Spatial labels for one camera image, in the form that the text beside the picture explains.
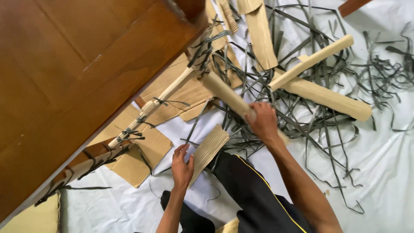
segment person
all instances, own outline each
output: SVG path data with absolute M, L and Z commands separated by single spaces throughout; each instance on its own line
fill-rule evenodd
M 342 232 L 328 200 L 278 136 L 275 110 L 266 102 L 252 103 L 250 107 L 256 111 L 256 120 L 246 115 L 246 121 L 276 161 L 293 204 L 273 194 L 260 172 L 248 161 L 237 155 L 218 153 L 207 167 L 212 169 L 216 164 L 213 174 L 242 209 L 237 212 L 238 232 Z M 215 231 L 209 219 L 183 204 L 194 171 L 193 156 L 190 156 L 188 164 L 184 162 L 188 147 L 181 145 L 174 151 L 171 166 L 174 188 L 171 192 L 164 191 L 161 197 L 164 214 L 157 233 L 176 233 L 178 223 L 182 226 L 182 233 Z

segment yellow stripe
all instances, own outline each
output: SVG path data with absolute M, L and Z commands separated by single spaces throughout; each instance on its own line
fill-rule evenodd
M 267 187 L 269 187 L 270 191 L 273 193 L 272 189 L 270 188 L 269 184 L 267 183 L 267 181 L 261 176 L 259 175 L 258 172 L 256 172 L 255 169 L 253 169 L 251 166 L 249 166 L 247 163 L 244 162 L 244 160 L 242 158 L 240 158 L 240 156 L 236 155 L 244 164 L 246 164 L 248 167 L 250 167 L 250 169 L 252 169 L 260 178 L 262 178 L 262 180 L 266 183 Z M 276 200 L 279 202 L 279 204 L 282 206 L 282 208 L 285 210 L 287 216 L 289 216 L 289 218 L 292 220 L 292 222 L 294 222 L 296 224 L 296 226 L 298 226 L 304 233 L 306 233 L 306 231 L 301 228 L 301 226 L 299 226 L 299 224 L 297 224 L 295 222 L 295 220 L 293 220 L 293 218 L 289 215 L 289 213 L 286 211 L 286 209 L 284 208 L 284 206 L 282 205 L 282 203 L 280 203 L 279 199 L 276 197 L 276 195 L 273 193 L 273 196 L 276 198 Z

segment leg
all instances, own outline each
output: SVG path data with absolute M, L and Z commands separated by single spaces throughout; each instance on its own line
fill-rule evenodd
M 273 194 L 263 176 L 236 156 L 221 153 L 207 166 L 243 209 L 237 213 L 239 233 L 312 232 L 302 214 L 284 198 Z
M 161 206 L 165 210 L 170 200 L 170 191 L 164 191 L 161 196 Z M 215 227 L 209 219 L 198 215 L 190 209 L 185 203 L 181 208 L 180 224 L 183 228 L 181 233 L 214 233 Z

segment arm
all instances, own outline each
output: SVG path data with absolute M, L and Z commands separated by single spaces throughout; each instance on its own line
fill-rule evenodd
M 188 165 L 184 162 L 184 156 L 187 154 L 189 146 L 189 144 L 184 144 L 174 151 L 173 163 L 171 165 L 174 188 L 171 190 L 170 200 L 168 201 L 167 208 L 164 211 L 156 233 L 178 232 L 181 207 L 183 205 L 185 192 L 194 172 L 194 157 L 192 155 L 190 156 Z
M 275 110 L 265 102 L 252 103 L 250 106 L 256 111 L 257 118 L 253 121 L 249 115 L 246 115 L 246 120 L 276 161 L 295 206 L 303 212 L 317 232 L 341 233 L 341 226 L 328 200 L 278 136 Z

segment white sheet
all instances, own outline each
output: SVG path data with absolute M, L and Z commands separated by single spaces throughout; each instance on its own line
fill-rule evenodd
M 313 5 L 337 8 L 344 1 L 313 1 Z M 279 1 L 278 5 L 296 4 L 294 0 Z M 399 33 L 404 24 L 414 19 L 412 14 L 414 2 L 407 0 L 374 0 L 362 7 L 359 11 L 351 14 L 343 20 L 347 33 L 354 36 L 354 52 L 362 60 L 356 59 L 353 63 L 363 63 L 367 58 L 365 41 L 362 31 L 370 32 L 372 39 L 378 32 L 381 32 L 381 41 L 399 40 Z M 305 20 L 303 12 L 298 9 L 285 9 L 289 14 Z M 313 10 L 315 23 L 323 32 L 331 35 L 328 20 L 333 20 L 335 16 L 322 10 Z M 286 55 L 299 43 L 308 37 L 308 30 L 296 25 L 289 19 L 277 17 L 277 25 L 284 31 L 284 40 L 279 53 L 279 58 Z M 239 31 L 231 39 L 245 47 L 243 41 L 246 24 L 239 23 Z M 407 33 L 414 38 L 413 27 Z M 341 37 L 340 28 L 335 35 Z M 406 43 L 394 44 L 401 50 L 405 49 Z M 400 56 L 384 51 L 385 46 L 378 46 L 376 51 L 380 51 L 380 57 L 392 61 L 401 60 Z M 237 48 L 233 48 L 237 54 L 239 62 L 244 66 L 244 54 Z M 310 54 L 310 49 L 301 51 Z M 346 93 L 354 85 L 352 79 L 341 77 L 342 84 L 348 84 L 346 88 L 335 90 Z M 412 127 L 414 119 L 414 98 L 413 88 L 406 91 L 396 90 L 402 103 L 398 104 L 396 98 L 389 101 L 393 106 L 396 119 L 394 127 L 397 129 L 407 129 Z M 386 109 L 380 113 L 378 109 L 373 111 L 376 120 L 377 131 L 372 130 L 372 121 L 357 121 L 355 124 L 360 128 L 359 137 L 352 143 L 345 146 L 349 157 L 349 166 L 360 168 L 360 172 L 353 172 L 356 184 L 363 184 L 364 187 L 353 188 L 348 179 L 342 180 L 343 172 L 339 170 L 339 176 L 343 184 L 347 203 L 355 207 L 356 200 L 365 209 L 365 214 L 360 215 L 348 210 L 337 189 L 329 188 L 326 184 L 315 181 L 320 189 L 330 190 L 327 196 L 331 203 L 344 232 L 413 232 L 414 223 L 409 217 L 414 216 L 414 178 L 412 169 L 414 160 L 411 159 L 413 151 L 413 133 L 401 132 L 394 133 L 390 129 L 391 112 Z M 300 120 L 308 120 L 309 115 L 300 109 L 296 111 L 296 116 Z M 224 114 L 218 110 L 213 110 L 200 119 L 192 141 L 199 143 L 217 123 L 221 123 Z M 156 167 L 155 172 L 167 168 L 171 164 L 171 156 L 175 147 L 183 143 L 179 138 L 186 138 L 194 121 L 183 122 L 176 117 L 165 122 L 157 129 L 166 135 L 173 143 L 174 147 Z M 351 138 L 353 129 L 344 127 L 342 129 L 344 141 Z M 332 138 L 335 141 L 335 131 L 332 131 Z M 304 165 L 304 146 L 303 139 L 293 140 L 288 146 L 289 151 Z M 336 148 L 333 151 L 335 157 L 344 161 L 342 150 Z M 256 169 L 258 169 L 269 182 L 274 193 L 285 196 L 289 201 L 286 188 L 283 184 L 276 163 L 266 149 L 262 149 L 251 157 Z M 335 177 L 332 172 L 330 161 L 320 152 L 309 146 L 309 165 L 310 168 L 323 180 L 335 184 Z M 217 187 L 221 191 L 217 197 Z M 118 175 L 107 169 L 105 166 L 99 168 L 95 173 L 84 177 L 80 181 L 71 183 L 74 187 L 89 186 L 111 186 L 107 190 L 68 190 L 68 229 L 69 232 L 92 233 L 92 232 L 120 232 L 120 233 L 150 233 L 155 232 L 157 225 L 163 214 L 159 198 L 163 190 L 171 190 L 173 181 L 171 172 L 166 172 L 160 177 L 149 177 L 139 188 L 133 188 Z M 217 179 L 203 172 L 191 189 L 187 192 L 185 202 L 195 211 L 211 219 L 216 228 L 232 220 L 236 212 L 240 209 L 238 205 L 228 196 L 224 188 Z

